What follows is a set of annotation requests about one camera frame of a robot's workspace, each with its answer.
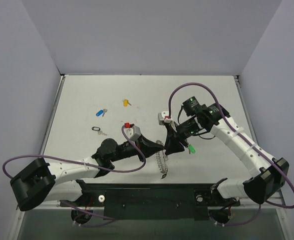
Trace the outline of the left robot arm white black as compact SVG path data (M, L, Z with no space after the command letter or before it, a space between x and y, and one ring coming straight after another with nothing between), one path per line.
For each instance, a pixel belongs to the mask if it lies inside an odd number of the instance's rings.
M46 156L33 160L17 175L10 185L23 212L34 209L45 200L56 198L51 194L54 186L84 178L99 178L109 172L116 172L113 162L138 156L144 164L146 158L164 149L163 145L146 139L143 135L136 141L128 140L118 144L114 139L102 141L95 154L82 160L66 160L53 157L52 163Z

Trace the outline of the metal disc with keyrings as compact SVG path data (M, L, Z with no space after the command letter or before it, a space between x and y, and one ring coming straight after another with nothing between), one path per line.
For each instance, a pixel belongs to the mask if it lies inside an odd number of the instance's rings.
M162 175L167 175L168 173L168 166L167 166L167 161L168 161L168 156L165 154L164 150L161 150L156 153L156 161L157 161L157 166L162 173Z

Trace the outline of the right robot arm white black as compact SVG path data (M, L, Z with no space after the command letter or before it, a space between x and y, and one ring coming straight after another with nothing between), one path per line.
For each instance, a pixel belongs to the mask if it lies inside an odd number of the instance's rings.
M251 176L250 179L223 178L212 185L210 198L213 203L220 205L230 198L245 197L262 204L284 185L285 179L275 167L286 174L288 162L263 152L222 106L216 103L200 105L195 97L191 97L182 104L182 109L189 118L181 124L173 121L168 111L158 114L159 124L167 129L164 147L166 155L180 153L185 149L195 152L187 139L206 130L238 157Z

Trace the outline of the green tag key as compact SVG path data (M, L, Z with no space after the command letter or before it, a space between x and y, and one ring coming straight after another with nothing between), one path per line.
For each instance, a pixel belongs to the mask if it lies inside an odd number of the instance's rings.
M189 154L195 154L195 148L192 145L188 145Z

